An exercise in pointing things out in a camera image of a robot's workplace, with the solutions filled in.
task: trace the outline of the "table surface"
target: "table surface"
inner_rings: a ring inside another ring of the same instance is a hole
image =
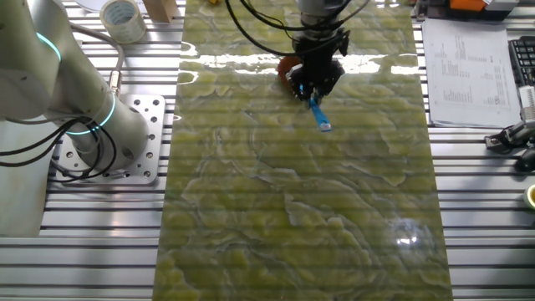
[[[153,24],[141,43],[125,47],[124,94],[161,94],[166,127],[155,187],[76,189],[52,185],[40,237],[0,238],[0,300],[147,300],[152,295],[185,1],[172,25]],[[97,13],[64,1],[72,22],[104,32]],[[521,3],[505,21],[510,38],[529,34],[535,7]],[[420,25],[415,40],[426,113],[427,78]],[[107,77],[116,52],[75,34]],[[532,175],[512,164],[521,153],[485,150],[494,130],[429,127],[455,300],[535,298],[535,214],[522,202]]]

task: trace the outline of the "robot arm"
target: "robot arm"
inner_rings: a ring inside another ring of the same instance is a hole
[[[318,29],[296,32],[293,36],[293,49],[300,55],[300,64],[293,66],[286,74],[286,79],[296,96],[309,104],[311,99],[320,105],[321,99],[328,95],[336,82],[344,74],[344,69],[333,55],[340,51],[345,56],[349,45],[349,31],[336,26],[338,16],[325,23],[325,18],[332,16],[343,7],[345,0],[298,0],[303,26],[323,24]]]
[[[113,162],[124,168],[141,155],[148,140],[145,119],[115,97],[99,71],[82,52],[59,0],[0,0],[0,117],[26,120],[40,115],[61,126],[57,111],[91,119],[67,135],[88,166],[98,147],[91,131],[110,133],[118,155],[105,151],[97,170]],[[101,139],[105,150],[113,147]]]

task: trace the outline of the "black cable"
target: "black cable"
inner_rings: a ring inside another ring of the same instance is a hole
[[[94,174],[92,176],[87,176],[85,179],[91,179],[91,178],[95,178],[97,176],[101,176],[101,175],[105,174],[106,172],[110,171],[111,167],[114,165],[115,161],[117,160],[117,145],[115,144],[115,141],[113,140],[113,138],[111,138],[110,133],[108,133],[108,131],[104,127],[101,127],[100,129],[106,135],[106,137],[108,137],[108,140],[110,140],[111,146],[114,149],[114,154],[111,157],[111,161],[106,166],[106,168],[104,168],[101,172],[98,172],[98,173],[96,173],[96,174]]]
[[[301,56],[304,56],[306,54],[310,54],[312,52],[320,50],[321,48],[326,47],[327,45],[330,45],[331,43],[342,41],[342,39],[343,39],[343,38],[333,38],[333,39],[331,39],[331,40],[329,40],[329,41],[327,41],[327,42],[325,42],[325,43],[323,43],[323,44],[321,44],[321,45],[319,45],[317,47],[314,47],[314,48],[311,48],[311,49],[308,49],[308,50],[305,50],[305,51],[302,51],[302,52],[299,52],[299,53],[284,53],[284,52],[280,52],[280,51],[268,48],[268,47],[260,44],[257,40],[255,40],[253,37],[251,37],[249,35],[249,33],[247,33],[245,31],[245,29],[243,29],[242,25],[237,20],[236,15],[234,14],[234,11],[232,10],[231,4],[230,4],[230,0],[225,0],[225,3],[227,5],[228,13],[231,15],[232,21],[234,21],[234,23],[237,26],[237,29],[243,34],[243,36],[245,38],[247,38],[249,40],[249,42],[253,43],[255,46],[259,47],[260,49],[269,52],[270,54],[275,54],[275,55],[280,55],[280,56],[297,56],[297,57],[301,57]]]
[[[38,141],[30,146],[26,146],[22,149],[19,149],[19,150],[10,150],[10,151],[1,151],[0,152],[0,156],[12,156],[12,155],[16,155],[16,154],[22,154],[26,151],[30,151],[30,150],[33,150],[34,148],[36,147],[39,147],[41,145],[43,145],[45,142],[47,142],[48,140],[51,140],[52,138],[54,138],[57,134],[59,134],[65,127],[68,127],[69,129],[77,124],[79,122],[79,119],[75,119],[75,120],[70,120],[66,123],[64,123],[62,126],[60,126],[57,130],[55,130],[52,134],[46,136],[45,138],[43,138],[41,141]]]
[[[66,124],[62,125],[60,127],[61,131],[59,132],[59,134],[56,136],[56,138],[52,141],[52,143],[47,147],[47,149],[42,152],[41,154],[39,154],[38,156],[30,159],[30,160],[27,160],[27,161],[23,161],[23,162],[17,162],[17,163],[8,163],[8,162],[0,162],[0,166],[2,167],[21,167],[21,166],[26,166],[26,165],[30,165],[34,162],[37,162],[39,160],[41,160],[42,158],[44,158],[55,146],[56,144],[58,143],[58,141],[61,139],[61,137],[63,135],[65,135],[65,133],[67,133],[69,131],[69,129],[74,125],[76,124],[77,122],[79,122],[79,120],[71,120],[69,122],[67,122]]]
[[[78,180],[88,180],[88,179],[95,178],[97,176],[101,176],[101,175],[107,173],[108,171],[110,171],[111,167],[113,166],[113,164],[117,160],[117,145],[115,144],[115,141],[113,140],[113,138],[111,138],[110,133],[108,133],[108,131],[104,127],[101,127],[100,130],[102,130],[102,132],[106,135],[106,137],[110,141],[111,146],[113,147],[113,150],[114,150],[114,154],[113,154],[113,156],[111,158],[110,163],[102,171],[97,172],[96,174],[91,175],[91,176],[86,174],[84,176],[77,176],[77,177],[74,177],[73,179],[69,179],[69,180],[49,179],[50,182],[53,182],[53,183],[71,183],[71,182],[78,181]],[[95,161],[95,163],[90,167],[90,169],[94,170],[98,164],[99,164],[99,161]]]
[[[301,26],[301,27],[281,26],[281,25],[278,25],[276,23],[270,22],[267,19],[262,18],[262,16],[260,16],[260,13],[256,9],[254,9],[253,7],[247,5],[244,0],[240,0],[240,2],[254,17],[256,17],[258,20],[262,21],[263,23],[265,23],[265,24],[267,24],[267,25],[269,25],[269,26],[271,26],[273,28],[283,29],[283,30],[288,30],[288,31],[305,31],[305,30],[325,29],[324,25],[328,25],[327,28],[338,28],[338,27],[340,27],[340,25],[342,25],[342,23],[340,25],[336,25],[336,24],[339,23],[339,21],[337,23],[332,23],[332,24],[329,24],[329,22],[332,19],[336,18],[343,11],[349,5],[349,3],[351,3],[351,0],[347,0],[344,4],[342,4],[342,6],[337,8],[336,11],[334,11],[333,13],[329,14],[328,16],[326,16],[323,19],[323,21],[321,21],[319,23],[316,23],[314,25],[304,25],[304,26]]]
[[[352,17],[354,17],[357,13],[360,13],[360,11],[362,11],[362,10],[366,7],[366,5],[368,5],[369,1],[370,1],[370,0],[366,0],[366,1],[364,1],[364,3],[362,3],[362,5],[359,6],[359,8],[357,8],[354,12],[350,13],[349,16],[347,16],[346,18],[340,20],[340,21],[339,21],[339,22],[341,22],[340,25],[342,25],[342,24],[348,22],[348,20],[350,20]]]
[[[252,5],[251,0],[247,0],[247,4],[248,4],[252,9],[254,9],[255,12],[257,12],[259,15],[264,16],[265,18],[272,19],[273,21],[278,22],[279,24],[281,24],[282,26],[284,26],[284,22],[283,22],[282,20],[277,19],[277,18],[275,18],[275,17],[268,16],[268,15],[265,14],[265,13],[260,13],[258,10],[256,10],[256,9],[254,8],[254,6]],[[287,35],[292,41],[297,42],[297,40],[296,40],[295,38],[293,38],[293,37],[290,35],[290,33],[288,32],[288,30],[284,30],[284,32],[286,33],[286,35]]]
[[[86,125],[88,129],[92,129],[92,127],[90,127],[89,124]],[[94,138],[94,141],[95,143],[98,143],[97,145],[97,156],[96,156],[96,159],[94,161],[94,164],[92,166],[90,166],[89,168],[86,168],[84,170],[80,170],[80,171],[69,171],[67,169],[65,169],[64,167],[62,167],[60,164],[58,164],[57,162],[55,162],[54,160],[51,160],[50,161],[50,165],[56,170],[56,171],[59,171],[61,172],[62,175],[64,176],[68,176],[70,177],[71,179],[70,180],[50,180],[51,182],[56,182],[56,183],[69,183],[71,181],[77,181],[77,180],[83,180],[85,177],[87,177],[89,175],[89,173],[91,171],[93,171],[99,164],[100,162],[102,161],[102,153],[104,152],[104,148],[103,146],[100,144],[100,140],[99,140],[99,137],[97,136],[97,133],[95,130],[91,130],[91,135],[93,136]],[[82,174],[80,176],[75,176],[73,175],[71,172],[81,172]]]

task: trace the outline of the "blue marker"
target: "blue marker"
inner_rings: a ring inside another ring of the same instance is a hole
[[[314,113],[314,117],[316,117],[316,122],[318,122],[319,130],[322,132],[331,131],[333,128],[331,127],[331,123],[327,119],[327,116],[321,111],[318,104],[316,104],[316,101],[311,97],[310,98],[310,109]]]

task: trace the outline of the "cable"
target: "cable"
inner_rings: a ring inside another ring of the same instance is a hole
[[[275,17],[268,16],[267,14],[265,14],[265,13],[260,13],[258,10],[256,10],[256,9],[254,8],[254,6],[252,5],[251,0],[247,0],[247,4],[248,4],[252,9],[254,9],[255,12],[257,12],[259,15],[264,16],[265,18],[272,19],[273,21],[279,22],[282,26],[284,26],[284,22],[281,21],[280,19],[277,19],[277,18],[275,18]],[[284,30],[284,32],[286,33],[286,35],[287,35],[292,41],[297,42],[297,40],[296,40],[295,38],[293,38],[293,37],[290,35],[290,33],[288,32],[288,30]]]
[[[305,26],[301,26],[301,27],[281,26],[281,25],[278,25],[276,23],[270,22],[267,19],[262,18],[261,13],[259,13],[252,6],[247,5],[244,0],[240,0],[240,2],[254,17],[256,17],[258,20],[264,22],[265,24],[267,24],[267,25],[269,25],[269,26],[271,26],[273,28],[283,29],[283,30],[288,30],[288,31],[305,31],[305,30],[323,29],[324,25],[328,25],[327,28],[332,28],[332,27],[337,28],[337,27],[339,27],[341,24],[338,25],[337,27],[335,27],[335,24],[337,24],[338,22],[337,23],[333,23],[333,24],[329,24],[329,21],[331,21],[332,19],[336,18],[349,5],[349,3],[351,3],[351,0],[347,0],[344,4],[342,4],[342,6],[337,8],[336,11],[334,11],[333,13],[331,13],[330,15],[325,17],[322,22],[316,23],[314,25],[305,25]]]
[[[56,135],[60,134],[63,130],[67,129],[69,130],[73,125],[75,125],[76,123],[78,123],[79,120],[70,120],[68,121],[67,123],[63,124],[62,126],[60,126],[57,130],[55,130],[52,134],[46,136],[45,138],[43,138],[41,141],[38,141],[30,146],[26,146],[22,149],[19,149],[19,150],[10,150],[10,151],[1,151],[0,152],[0,156],[12,156],[12,155],[16,155],[16,154],[22,154],[26,151],[30,151],[36,147],[39,147],[41,145],[43,145],[45,142],[47,142],[48,140],[51,140],[52,138],[54,138]]]
[[[76,124],[77,122],[79,122],[79,120],[71,120],[69,122],[67,122],[66,124],[62,125],[59,130],[59,134],[56,136],[56,138],[52,141],[52,143],[47,147],[47,149],[45,151],[43,151],[41,154],[39,154],[38,156],[30,159],[30,160],[27,160],[27,161],[23,161],[23,162],[17,162],[17,163],[8,163],[8,162],[0,162],[0,166],[2,167],[21,167],[21,166],[26,166],[26,165],[30,165],[36,161],[39,161],[41,160],[43,157],[45,157],[55,146],[56,144],[58,143],[58,141],[61,139],[61,137],[63,135],[65,135],[65,133],[69,130],[70,127],[72,127],[74,124]],[[46,142],[47,140],[41,140],[40,144],[43,144],[44,142]],[[20,150],[12,150],[12,151],[8,151],[7,153],[12,153],[12,152],[17,152],[17,153],[20,153]]]
[[[79,180],[79,179],[82,179],[83,177],[87,176],[91,171],[93,171],[96,166],[101,162],[102,160],[102,152],[104,151],[104,148],[100,145],[100,136],[97,135],[97,133],[95,133],[95,131],[91,131],[91,134],[93,135],[94,137],[94,140],[95,140],[95,146],[96,147],[99,147],[99,149],[97,150],[97,157],[95,159],[95,162],[94,164],[91,166],[91,167],[88,167],[86,169],[83,169],[83,170],[71,170],[69,168],[66,168],[66,167],[63,167],[61,166],[57,161],[55,160],[51,160],[50,161],[50,165],[57,171],[61,172],[62,175],[64,176],[68,176],[68,177],[71,177],[73,179],[76,179],[76,180]],[[74,176],[71,172],[81,172],[82,175],[81,176]]]
[[[110,141],[111,146],[113,147],[113,150],[114,150],[114,154],[113,154],[113,156],[111,158],[110,163],[102,171],[100,171],[100,172],[98,172],[98,173],[96,173],[94,175],[91,175],[91,176],[76,176],[76,177],[73,177],[73,179],[63,180],[63,181],[62,180],[49,179],[50,182],[54,182],[54,183],[71,183],[71,182],[78,181],[78,180],[88,180],[88,179],[95,178],[97,176],[102,176],[103,174],[107,173],[111,169],[111,167],[113,166],[113,164],[117,160],[117,145],[115,144],[115,141],[111,138],[111,135],[108,133],[108,131],[105,128],[100,128],[100,129],[106,135],[106,137]],[[91,171],[94,170],[98,164],[99,164],[99,162],[95,161],[95,163],[90,167],[90,170]]]
[[[243,29],[242,25],[240,24],[240,22],[237,20],[236,18],[236,15],[234,14],[234,11],[232,10],[232,7],[231,7],[231,4],[230,4],[230,0],[225,0],[225,4],[227,5],[227,9],[228,9],[228,12],[229,14],[231,15],[231,18],[232,18],[232,21],[234,21],[234,23],[236,24],[236,27],[237,29],[243,34],[243,36],[245,38],[247,38],[249,40],[249,42],[253,43],[255,46],[259,47],[260,49],[264,50],[264,51],[267,51],[269,52],[270,54],[275,54],[275,55],[280,55],[280,56],[304,56],[306,54],[310,54],[312,52],[315,52],[331,43],[335,43],[335,42],[339,42],[341,41],[343,38],[333,38],[317,47],[314,47],[314,48],[311,48],[311,49],[308,49],[308,50],[305,50],[305,51],[302,51],[302,52],[299,52],[299,53],[284,53],[284,52],[280,52],[280,51],[277,51],[277,50],[274,50],[274,49],[271,49],[271,48],[268,48],[262,44],[260,44],[257,40],[255,40],[253,37],[251,37],[249,35],[249,33],[247,33],[245,31],[245,29]]]
[[[123,68],[123,63],[125,62],[125,51],[123,50],[123,47],[119,43],[117,43],[117,41],[115,41],[114,39],[108,37],[107,35],[103,33],[99,33],[98,31],[93,30],[93,29],[85,28],[78,24],[71,23],[70,27],[79,33],[83,33],[83,34],[89,35],[90,37],[108,42],[111,46],[117,49],[117,52],[119,53],[119,55],[117,57],[117,65],[115,65],[114,71],[121,71],[121,69]]]
[[[364,3],[362,3],[361,6],[359,6],[359,8],[357,8],[354,12],[350,13],[349,16],[347,16],[346,18],[344,18],[341,21],[339,21],[339,22],[341,22],[340,25],[348,22],[348,20],[350,20],[352,17],[354,17],[357,13],[360,13],[360,11],[362,11],[368,5],[369,1],[370,0],[364,1]]]
[[[78,117],[80,117],[80,115],[66,115],[63,117],[56,117],[56,118],[51,118],[51,119],[46,119],[46,120],[35,120],[35,121],[15,120],[13,118],[6,118],[6,120],[9,122],[19,124],[19,125],[44,125],[52,121],[58,121],[58,120],[63,120],[67,118],[78,118]]]

